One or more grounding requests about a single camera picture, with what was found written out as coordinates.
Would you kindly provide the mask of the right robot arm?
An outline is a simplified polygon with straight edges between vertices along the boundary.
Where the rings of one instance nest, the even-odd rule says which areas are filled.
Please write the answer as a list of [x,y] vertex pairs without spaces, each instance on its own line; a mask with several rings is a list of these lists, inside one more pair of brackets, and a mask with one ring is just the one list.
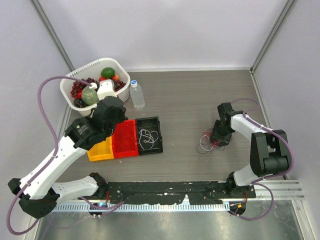
[[215,121],[209,137],[214,147],[227,146],[235,132],[250,141],[249,164],[229,174],[223,190],[226,194],[233,198],[239,197],[252,183],[264,177],[285,174],[291,169],[292,151],[283,130],[264,127],[246,112],[234,110],[230,102],[218,105],[217,111],[220,119]]

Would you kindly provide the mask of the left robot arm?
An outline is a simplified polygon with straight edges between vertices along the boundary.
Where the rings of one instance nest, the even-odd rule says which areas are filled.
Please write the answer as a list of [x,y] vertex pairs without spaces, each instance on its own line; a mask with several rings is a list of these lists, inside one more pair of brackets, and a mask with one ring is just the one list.
[[108,183],[96,172],[74,181],[57,179],[94,145],[112,136],[117,124],[127,120],[123,101],[107,96],[98,102],[92,114],[75,119],[65,130],[57,147],[27,176],[13,178],[8,187],[19,198],[19,206],[28,215],[40,219],[58,204],[80,197],[100,200]]

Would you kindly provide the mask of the black plastic bin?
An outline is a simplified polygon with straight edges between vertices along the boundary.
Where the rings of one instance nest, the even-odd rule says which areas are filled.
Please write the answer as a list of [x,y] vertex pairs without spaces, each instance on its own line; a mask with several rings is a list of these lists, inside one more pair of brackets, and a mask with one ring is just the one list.
[[140,156],[163,152],[163,138],[158,116],[136,118],[137,146]]

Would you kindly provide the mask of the clear water bottle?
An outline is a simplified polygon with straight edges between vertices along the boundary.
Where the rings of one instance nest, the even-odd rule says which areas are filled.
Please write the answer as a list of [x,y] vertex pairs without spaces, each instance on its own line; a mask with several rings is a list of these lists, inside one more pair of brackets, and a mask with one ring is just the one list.
[[133,102],[133,106],[136,110],[141,111],[145,108],[145,100],[142,87],[136,80],[130,82],[129,88],[130,96]]

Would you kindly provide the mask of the red plastic bin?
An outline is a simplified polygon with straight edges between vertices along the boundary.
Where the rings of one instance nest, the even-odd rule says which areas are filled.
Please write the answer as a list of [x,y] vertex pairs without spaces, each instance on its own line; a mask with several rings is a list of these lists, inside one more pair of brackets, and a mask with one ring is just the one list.
[[137,157],[139,155],[135,119],[125,120],[117,124],[111,139],[115,159]]

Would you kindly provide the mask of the red cherry cluster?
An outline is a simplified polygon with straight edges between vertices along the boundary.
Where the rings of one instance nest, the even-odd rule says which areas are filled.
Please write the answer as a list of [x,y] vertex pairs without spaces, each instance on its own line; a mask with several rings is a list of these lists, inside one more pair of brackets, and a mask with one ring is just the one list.
[[115,74],[112,78],[105,78],[103,76],[101,76],[99,78],[99,82],[105,81],[105,80],[111,80],[113,83],[113,88],[115,92],[118,92],[119,90],[121,90],[122,88],[125,87],[125,83],[123,81],[120,80],[120,77]]

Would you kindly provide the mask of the yellow plastic bin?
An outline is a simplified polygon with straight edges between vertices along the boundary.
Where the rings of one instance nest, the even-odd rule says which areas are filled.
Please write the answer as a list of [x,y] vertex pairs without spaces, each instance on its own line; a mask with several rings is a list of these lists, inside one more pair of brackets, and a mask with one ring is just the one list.
[[95,144],[88,152],[87,156],[90,162],[98,162],[104,160],[113,160],[112,137],[107,137],[105,141]]

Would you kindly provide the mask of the green lime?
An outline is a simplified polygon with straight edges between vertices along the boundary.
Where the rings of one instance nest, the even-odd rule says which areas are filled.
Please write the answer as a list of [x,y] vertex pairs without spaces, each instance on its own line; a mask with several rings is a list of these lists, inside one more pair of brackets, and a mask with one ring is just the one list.
[[102,69],[100,76],[106,79],[111,79],[115,75],[115,70],[112,67]]

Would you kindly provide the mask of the green melon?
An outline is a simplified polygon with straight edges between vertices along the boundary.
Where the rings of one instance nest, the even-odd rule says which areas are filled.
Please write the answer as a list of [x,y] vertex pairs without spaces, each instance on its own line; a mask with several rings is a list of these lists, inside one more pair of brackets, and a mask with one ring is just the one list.
[[89,86],[86,86],[82,90],[81,99],[88,106],[94,105],[100,101],[96,90],[93,88],[90,88]]

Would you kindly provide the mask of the white plastic basket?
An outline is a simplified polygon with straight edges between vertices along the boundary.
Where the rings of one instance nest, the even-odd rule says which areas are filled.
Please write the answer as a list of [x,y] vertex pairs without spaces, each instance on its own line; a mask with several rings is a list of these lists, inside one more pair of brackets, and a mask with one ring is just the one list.
[[[87,78],[92,78],[94,80],[98,80],[101,77],[101,71],[107,67],[113,68],[115,70],[115,74],[119,76],[119,80],[125,83],[125,86],[122,89],[118,90],[116,94],[123,102],[126,102],[130,96],[129,87],[131,78],[125,71],[125,69],[119,64],[119,62],[113,58],[103,57],[97,59],[70,72],[66,76],[77,79],[86,80]],[[60,82],[60,91],[71,109],[79,112],[82,116],[87,116],[91,112],[91,109],[96,108],[97,105],[94,104],[83,108],[76,107],[74,105],[74,98],[71,95],[73,86],[73,80],[63,78]]]

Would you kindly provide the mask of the red grape bunch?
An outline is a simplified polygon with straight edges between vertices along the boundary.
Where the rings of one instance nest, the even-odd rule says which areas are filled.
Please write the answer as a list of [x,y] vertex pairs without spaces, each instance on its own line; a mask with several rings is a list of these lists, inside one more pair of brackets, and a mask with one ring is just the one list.
[[[87,79],[82,79],[82,80],[90,84],[95,83],[97,84],[97,86],[99,86],[99,82],[94,80],[93,78],[89,77]],[[86,86],[87,85],[82,82],[75,81],[70,91],[71,96],[75,99],[80,99],[82,97],[82,91]]]

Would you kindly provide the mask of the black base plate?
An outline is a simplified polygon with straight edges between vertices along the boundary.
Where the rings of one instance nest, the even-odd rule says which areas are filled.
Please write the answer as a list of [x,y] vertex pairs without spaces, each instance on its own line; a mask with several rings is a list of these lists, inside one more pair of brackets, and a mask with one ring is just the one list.
[[109,200],[111,204],[180,205],[188,197],[191,205],[220,204],[223,199],[254,199],[253,186],[235,186],[219,181],[107,182],[88,200]]

